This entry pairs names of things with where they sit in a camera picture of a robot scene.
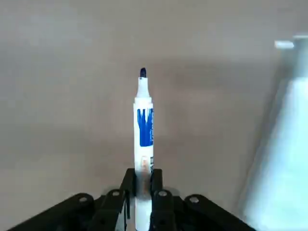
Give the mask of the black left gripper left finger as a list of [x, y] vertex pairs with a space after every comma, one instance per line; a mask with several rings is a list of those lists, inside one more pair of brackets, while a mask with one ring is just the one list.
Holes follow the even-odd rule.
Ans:
[[135, 170], [129, 168], [119, 188], [94, 199], [78, 193], [10, 228], [11, 231], [125, 231]]

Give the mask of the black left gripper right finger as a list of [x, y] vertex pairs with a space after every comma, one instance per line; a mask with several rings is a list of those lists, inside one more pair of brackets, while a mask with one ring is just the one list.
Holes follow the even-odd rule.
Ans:
[[205, 196], [182, 199], [163, 188], [161, 169], [151, 176], [152, 231], [251, 231], [253, 228]]

